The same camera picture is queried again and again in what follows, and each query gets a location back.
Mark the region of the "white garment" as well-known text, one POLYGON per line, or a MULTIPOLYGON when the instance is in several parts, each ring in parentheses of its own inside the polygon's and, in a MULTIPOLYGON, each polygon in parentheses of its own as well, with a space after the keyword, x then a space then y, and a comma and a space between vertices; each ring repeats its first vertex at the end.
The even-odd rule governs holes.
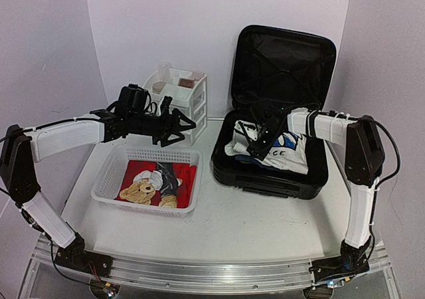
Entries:
MULTIPOLYGON (((292 171, 306 175, 308 173, 305 154, 306 143, 307 138, 305 136, 284 132, 278 137, 264 160, 256 159, 261 161, 266 169, 292 171)), ((236 155, 251 156, 247 149, 248 141, 246 137, 233 131, 232 140, 225 145, 224 152, 227 156, 234 158, 236 155)))

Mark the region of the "white plastic drawer organizer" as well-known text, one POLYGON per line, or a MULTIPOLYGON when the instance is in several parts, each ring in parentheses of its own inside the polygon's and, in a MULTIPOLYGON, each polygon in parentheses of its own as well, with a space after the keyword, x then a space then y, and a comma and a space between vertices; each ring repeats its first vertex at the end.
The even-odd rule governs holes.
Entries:
POLYGON ((171 96, 173 98, 170 109, 177 108, 184 115, 196 122, 197 127, 183 132, 185 139, 183 144, 191 146, 199 138, 207 126, 207 75, 195 81, 193 89, 178 86, 180 78, 189 78, 193 71, 171 68, 171 80, 166 84, 161 94, 152 91, 152 85, 159 82, 158 72, 155 71, 144 83, 143 88, 151 94, 152 100, 160 103, 162 97, 171 96))

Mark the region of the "white perforated plastic basket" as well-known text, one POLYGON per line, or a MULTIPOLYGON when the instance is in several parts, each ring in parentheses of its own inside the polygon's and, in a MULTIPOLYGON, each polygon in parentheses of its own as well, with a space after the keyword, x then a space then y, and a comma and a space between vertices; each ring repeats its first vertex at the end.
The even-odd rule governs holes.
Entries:
POLYGON ((120 145, 108 154, 91 196, 123 211, 183 218, 197 204, 202 172, 197 150, 120 145))

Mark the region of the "octagonal beige powder jar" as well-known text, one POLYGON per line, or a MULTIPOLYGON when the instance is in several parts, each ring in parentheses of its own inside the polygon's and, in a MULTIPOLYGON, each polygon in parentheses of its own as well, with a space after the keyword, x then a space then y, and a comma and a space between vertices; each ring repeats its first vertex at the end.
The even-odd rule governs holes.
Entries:
POLYGON ((164 89, 164 87, 166 86, 166 82, 164 81, 159 81, 159 82, 155 82, 152 85, 152 91, 155 94, 161 94, 162 90, 164 89))

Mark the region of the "square bronze compact case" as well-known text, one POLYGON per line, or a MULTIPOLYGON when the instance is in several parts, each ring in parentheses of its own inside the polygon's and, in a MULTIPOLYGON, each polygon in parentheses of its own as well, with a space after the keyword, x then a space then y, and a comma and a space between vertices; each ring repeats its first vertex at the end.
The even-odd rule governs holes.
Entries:
POLYGON ((193 79, 189 78, 180 78, 178 82, 178 86, 183 88, 193 89, 195 87, 196 82, 193 79))

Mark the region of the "red patterned garment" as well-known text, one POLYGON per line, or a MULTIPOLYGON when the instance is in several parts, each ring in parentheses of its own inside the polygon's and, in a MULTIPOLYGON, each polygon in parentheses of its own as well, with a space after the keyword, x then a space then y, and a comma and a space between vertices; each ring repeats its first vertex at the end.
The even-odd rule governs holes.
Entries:
POLYGON ((189 163, 131 160, 117 201, 185 209, 191 203, 197 166, 189 163))

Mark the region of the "small pink square box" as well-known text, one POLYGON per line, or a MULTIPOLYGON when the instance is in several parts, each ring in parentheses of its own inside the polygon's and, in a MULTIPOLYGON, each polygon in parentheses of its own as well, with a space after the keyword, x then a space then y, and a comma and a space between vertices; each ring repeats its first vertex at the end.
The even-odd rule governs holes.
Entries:
POLYGON ((203 72, 193 71, 189 78, 194 81, 200 81, 204 76, 203 72))

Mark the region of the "translucent pink cylindrical container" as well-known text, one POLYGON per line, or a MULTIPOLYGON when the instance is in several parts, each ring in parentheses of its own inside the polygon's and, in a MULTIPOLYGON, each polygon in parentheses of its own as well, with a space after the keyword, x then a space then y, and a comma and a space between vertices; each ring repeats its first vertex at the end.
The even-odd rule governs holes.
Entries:
POLYGON ((158 64, 157 71, 159 80, 169 83, 171 80, 171 64, 169 62, 161 62, 158 64))

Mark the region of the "black ribbed hard-shell suitcase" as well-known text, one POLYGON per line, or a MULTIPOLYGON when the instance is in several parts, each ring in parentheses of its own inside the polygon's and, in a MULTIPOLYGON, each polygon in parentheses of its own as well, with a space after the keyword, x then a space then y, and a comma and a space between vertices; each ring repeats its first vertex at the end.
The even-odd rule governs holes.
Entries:
POLYGON ((286 134, 276 142, 277 148, 288 144, 289 150, 305 144, 306 174, 266 166, 250 155, 229 156, 225 146, 238 122, 247 123, 244 134, 267 124, 285 132, 288 127, 280 124, 292 109, 322 109, 336 55, 333 41, 326 37, 262 25, 242 29, 230 83, 232 110, 224 118, 211 157, 219 183, 283 198, 310 200, 319 194, 328 180, 323 140, 286 134))

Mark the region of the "navy blue garment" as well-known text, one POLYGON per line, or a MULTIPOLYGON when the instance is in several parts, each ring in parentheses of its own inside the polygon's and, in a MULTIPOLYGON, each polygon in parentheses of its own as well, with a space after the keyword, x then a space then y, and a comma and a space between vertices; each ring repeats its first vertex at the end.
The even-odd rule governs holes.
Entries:
POLYGON ((236 155, 235 160, 239 161, 240 163, 249 163, 249 164, 252 164, 252 165, 257 165, 258 167, 265 168, 265 165, 261 161, 258 161, 256 158, 251 157, 251 156, 236 155))

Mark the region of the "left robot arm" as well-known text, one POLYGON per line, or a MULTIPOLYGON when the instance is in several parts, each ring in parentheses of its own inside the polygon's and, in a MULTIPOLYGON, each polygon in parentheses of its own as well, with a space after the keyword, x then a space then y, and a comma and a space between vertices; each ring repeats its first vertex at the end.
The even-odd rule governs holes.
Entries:
POLYGON ((80 148, 123 140, 129 135, 149 137, 153 145, 166 148, 185 139, 197 123, 182 110, 172 108, 173 98, 156 103, 150 91, 128 84, 118 99, 105 108, 39 126, 12 124, 1 138, 2 192, 14 202, 27 224, 49 240, 52 263, 57 268, 80 272, 100 271, 107 276, 110 255, 88 250, 85 238, 64 219, 39 181, 39 168, 49 159, 80 148))

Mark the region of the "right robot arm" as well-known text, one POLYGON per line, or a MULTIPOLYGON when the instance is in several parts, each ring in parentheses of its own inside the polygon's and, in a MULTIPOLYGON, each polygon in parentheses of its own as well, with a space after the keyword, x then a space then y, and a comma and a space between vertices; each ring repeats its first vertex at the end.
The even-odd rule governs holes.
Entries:
POLYGON ((263 113, 251 109, 259 126, 258 137, 248 140, 248 153, 263 160, 284 130, 318 138, 345 150, 344 172, 351 196, 349 222, 340 254, 315 260, 309 271, 317 284, 351 278, 369 270, 375 248, 373 233, 376 194, 384 163, 384 150, 374 119, 354 118, 335 111, 286 107, 263 113))

